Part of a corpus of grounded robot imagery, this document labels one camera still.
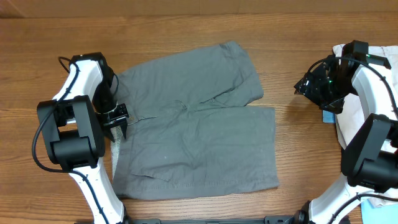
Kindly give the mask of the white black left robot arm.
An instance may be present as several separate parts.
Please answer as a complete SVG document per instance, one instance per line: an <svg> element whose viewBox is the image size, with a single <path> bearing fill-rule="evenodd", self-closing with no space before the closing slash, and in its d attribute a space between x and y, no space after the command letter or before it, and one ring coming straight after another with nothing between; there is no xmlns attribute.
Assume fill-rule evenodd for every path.
<svg viewBox="0 0 398 224"><path fill-rule="evenodd" d="M93 214L93 223L131 223L104 167L105 140L112 128L127 131L126 105L115 99L118 77L102 53L74 55L61 90L37 105L39 127L32 157L47 172L69 174Z"/></svg>

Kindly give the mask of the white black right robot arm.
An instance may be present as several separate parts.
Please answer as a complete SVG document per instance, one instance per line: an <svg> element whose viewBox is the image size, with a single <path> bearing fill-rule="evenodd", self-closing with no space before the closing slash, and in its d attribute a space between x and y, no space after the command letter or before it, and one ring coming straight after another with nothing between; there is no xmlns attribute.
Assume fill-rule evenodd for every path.
<svg viewBox="0 0 398 224"><path fill-rule="evenodd" d="M397 188L397 152L384 149L397 149L397 93L388 59L370 54L367 42L353 40L340 55L311 65L294 88L334 114L342 113L346 96L357 95L364 123L341 153L339 178L285 222L349 223L349 212L366 199L396 202L385 195Z"/></svg>

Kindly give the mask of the grey shorts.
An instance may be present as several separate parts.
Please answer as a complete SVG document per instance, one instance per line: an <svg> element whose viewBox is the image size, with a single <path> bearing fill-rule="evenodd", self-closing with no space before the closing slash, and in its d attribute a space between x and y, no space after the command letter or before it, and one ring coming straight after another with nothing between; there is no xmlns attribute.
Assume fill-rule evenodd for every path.
<svg viewBox="0 0 398 224"><path fill-rule="evenodd" d="M119 75L127 131L113 151L113 189L143 200L210 197L279 185L275 111L235 42L158 58Z"/></svg>

